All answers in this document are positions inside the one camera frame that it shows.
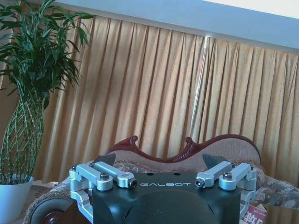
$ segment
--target curtain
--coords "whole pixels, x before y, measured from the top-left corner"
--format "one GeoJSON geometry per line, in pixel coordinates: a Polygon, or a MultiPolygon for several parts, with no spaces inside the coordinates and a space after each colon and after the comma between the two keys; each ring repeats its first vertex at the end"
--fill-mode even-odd
{"type": "Polygon", "coordinates": [[[82,77],[51,96],[35,179],[62,180],[132,135],[144,152],[174,156],[189,135],[204,37],[103,17],[85,24],[90,45],[73,55],[82,77]]]}
{"type": "MultiPolygon", "coordinates": [[[[103,17],[86,25],[90,45],[73,55],[79,85],[51,96],[35,179],[62,180],[132,135],[144,152],[171,157],[191,131],[199,143],[248,137],[268,175],[298,186],[298,55],[209,38],[203,61],[202,36],[103,17]]],[[[70,37],[78,43],[77,33],[70,37]]],[[[17,97],[0,99],[3,132],[17,97]]]]}
{"type": "Polygon", "coordinates": [[[0,107],[1,107],[1,116],[0,116],[0,147],[2,146],[2,139],[6,130],[6,127],[18,105],[19,98],[15,93],[10,96],[7,96],[13,86],[9,85],[9,79],[7,77],[0,77],[0,107]]]}
{"type": "Polygon", "coordinates": [[[299,184],[298,55],[211,38],[191,137],[253,140],[268,175],[299,184]]]}

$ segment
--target metal bracket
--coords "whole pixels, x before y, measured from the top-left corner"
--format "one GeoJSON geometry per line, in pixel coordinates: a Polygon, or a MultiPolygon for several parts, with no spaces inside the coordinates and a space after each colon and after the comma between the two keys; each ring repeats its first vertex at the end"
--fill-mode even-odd
{"type": "Polygon", "coordinates": [[[112,176],[113,180],[117,182],[117,185],[121,188],[131,188],[137,185],[137,180],[134,174],[130,172],[123,172],[113,166],[110,166],[104,162],[97,162],[94,164],[96,170],[100,170],[108,173],[112,176]]]}
{"type": "Polygon", "coordinates": [[[240,201],[240,218],[248,210],[251,199],[256,195],[256,169],[247,163],[241,163],[233,168],[227,161],[196,175],[196,185],[201,188],[214,186],[214,181],[219,179],[218,185],[222,190],[242,189],[240,201]]]}
{"type": "Polygon", "coordinates": [[[201,188],[212,187],[223,172],[230,171],[232,168],[231,162],[223,161],[207,171],[199,172],[196,175],[196,185],[201,188]]]}
{"type": "Polygon", "coordinates": [[[90,204],[89,193],[94,186],[99,191],[110,190],[113,180],[121,188],[131,188],[137,185],[137,181],[132,173],[123,172],[104,162],[91,163],[89,166],[80,164],[73,166],[70,171],[70,196],[77,201],[79,211],[93,223],[93,207],[90,204]]]}

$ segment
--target carved wooden trim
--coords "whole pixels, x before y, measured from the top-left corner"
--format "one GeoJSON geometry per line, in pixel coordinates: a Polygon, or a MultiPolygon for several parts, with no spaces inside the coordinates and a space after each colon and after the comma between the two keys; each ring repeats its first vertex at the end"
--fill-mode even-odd
{"type": "Polygon", "coordinates": [[[253,143],[253,141],[251,141],[250,139],[241,136],[241,135],[237,135],[237,134],[224,134],[224,135],[220,135],[217,136],[215,138],[212,138],[211,140],[205,141],[201,144],[195,143],[190,137],[187,137],[185,139],[186,141],[186,146],[184,148],[183,151],[181,151],[178,155],[171,157],[171,158],[157,158],[157,157],[153,157],[151,155],[148,155],[146,153],[144,153],[137,145],[136,145],[136,141],[138,140],[137,136],[132,136],[130,138],[127,138],[125,140],[120,141],[119,143],[116,143],[113,147],[111,147],[110,149],[108,149],[105,154],[109,154],[113,151],[118,151],[118,150],[125,150],[125,151],[130,151],[133,153],[136,153],[138,155],[141,155],[144,158],[147,158],[149,160],[153,160],[153,161],[157,161],[157,162],[164,162],[164,163],[173,163],[173,162],[179,162],[179,161],[183,161],[191,156],[193,156],[194,154],[200,152],[201,150],[203,150],[204,148],[206,148],[207,146],[223,140],[223,139],[231,139],[231,138],[235,138],[235,139],[241,139],[244,140],[248,143],[250,143],[255,150],[257,151],[260,161],[261,161],[261,155],[260,152],[258,151],[256,145],[253,143]]]}

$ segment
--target bolt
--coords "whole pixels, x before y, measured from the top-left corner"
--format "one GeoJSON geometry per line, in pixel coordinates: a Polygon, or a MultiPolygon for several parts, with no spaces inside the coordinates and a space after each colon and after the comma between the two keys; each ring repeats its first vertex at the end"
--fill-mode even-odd
{"type": "Polygon", "coordinates": [[[123,174],[122,177],[130,176],[130,174],[123,174]]]}
{"type": "Polygon", "coordinates": [[[129,180],[129,187],[134,188],[137,186],[137,180],[136,179],[131,179],[129,180]]]}
{"type": "Polygon", "coordinates": [[[93,195],[93,189],[92,188],[87,189],[87,194],[89,196],[92,196],[93,195]]]}
{"type": "Polygon", "coordinates": [[[107,173],[101,173],[100,174],[100,179],[102,180],[102,181],[105,181],[105,180],[107,180],[109,178],[109,175],[107,174],[107,173]]]}
{"type": "Polygon", "coordinates": [[[198,179],[195,182],[196,186],[198,186],[199,188],[202,188],[205,185],[205,182],[202,179],[198,179]]]}
{"type": "Polygon", "coordinates": [[[224,172],[223,173],[223,178],[227,180],[231,180],[233,178],[233,175],[231,172],[224,172]]]}
{"type": "Polygon", "coordinates": [[[55,224],[57,222],[58,218],[57,217],[52,217],[49,222],[50,224],[55,224]]]}

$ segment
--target lattice trunk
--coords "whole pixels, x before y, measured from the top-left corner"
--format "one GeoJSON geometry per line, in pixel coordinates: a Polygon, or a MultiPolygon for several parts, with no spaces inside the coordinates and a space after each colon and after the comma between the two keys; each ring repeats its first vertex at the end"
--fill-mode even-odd
{"type": "Polygon", "coordinates": [[[20,98],[0,151],[0,184],[28,182],[43,136],[43,99],[20,98]]]}

